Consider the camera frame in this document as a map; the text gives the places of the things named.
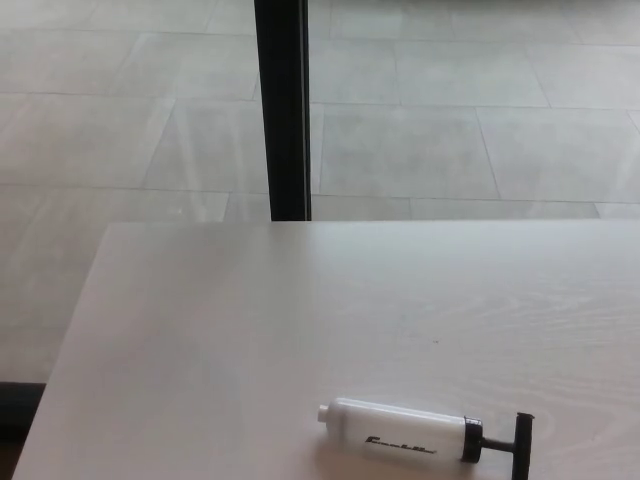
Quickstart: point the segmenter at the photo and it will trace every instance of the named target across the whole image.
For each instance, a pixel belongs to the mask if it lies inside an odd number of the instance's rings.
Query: tabletop
[[[639,346],[640,223],[117,224],[14,478],[435,475],[327,446],[344,396],[532,413],[531,479],[635,479]]]

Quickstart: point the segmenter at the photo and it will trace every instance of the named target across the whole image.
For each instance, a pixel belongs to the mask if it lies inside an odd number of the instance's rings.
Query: glass pane
[[[314,219],[640,215],[638,2],[309,3]]]
[[[0,2],[0,381],[47,380],[110,222],[269,219],[253,17]]]

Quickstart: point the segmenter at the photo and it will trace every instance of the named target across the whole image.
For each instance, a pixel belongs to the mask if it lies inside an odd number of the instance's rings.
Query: white plastic cylinder
[[[337,398],[320,406],[318,421],[332,442],[365,453],[418,461],[463,456],[464,417]]]

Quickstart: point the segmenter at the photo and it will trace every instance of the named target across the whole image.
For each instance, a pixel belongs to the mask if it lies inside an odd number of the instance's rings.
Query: floor tile
[[[253,37],[141,35],[111,91],[118,95],[251,99],[258,76]]]
[[[89,18],[99,0],[2,0],[0,28],[69,28]]]
[[[269,195],[231,193],[224,215],[225,222],[270,222]]]
[[[640,47],[530,45],[554,107],[640,108]]]
[[[640,45],[636,0],[565,0],[565,15],[584,43]]]
[[[400,42],[396,56],[405,105],[547,105],[519,45]]]
[[[0,185],[0,270],[20,243],[43,198],[42,189]]]
[[[135,34],[13,31],[0,34],[0,91],[105,93]]]
[[[454,0],[451,11],[461,40],[580,43],[559,1]]]
[[[36,95],[0,134],[0,182],[140,186],[172,100]]]
[[[309,109],[309,123],[311,124],[311,193],[320,193],[322,140],[324,136],[324,105],[311,105]]]
[[[453,38],[448,3],[442,0],[336,0],[334,38]]]
[[[66,328],[0,327],[0,381],[46,383]]]
[[[53,190],[0,278],[1,322],[67,326],[109,223],[221,220],[226,202],[226,194]]]
[[[215,0],[104,0],[82,27],[139,32],[203,32]]]
[[[475,112],[325,107],[327,195],[497,198]]]
[[[313,220],[410,220],[406,198],[335,197],[314,195],[311,199]]]
[[[309,0],[309,38],[329,38],[331,0]]]
[[[416,220],[598,218],[598,212],[593,203],[505,200],[411,199],[411,213]]]
[[[0,93],[0,132],[24,105],[26,99],[26,95]]]
[[[313,40],[309,45],[312,102],[397,104],[390,43]]]
[[[478,115],[503,199],[640,202],[640,134],[625,112]]]
[[[145,186],[266,193],[260,104],[200,100],[176,103]]]
[[[253,0],[218,0],[207,32],[255,35],[256,16]]]
[[[603,219],[640,219],[640,204],[634,203],[596,203],[596,208]]]

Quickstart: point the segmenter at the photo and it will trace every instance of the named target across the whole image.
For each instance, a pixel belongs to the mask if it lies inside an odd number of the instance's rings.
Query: black text logo
[[[380,437],[369,437],[365,440],[364,443],[375,443],[376,445],[384,445],[385,447],[402,448],[403,450],[413,450],[414,452],[430,453],[432,455],[437,453],[436,450],[427,450],[424,447],[410,447],[406,443],[403,443],[402,445],[396,445],[395,443],[381,442]]]

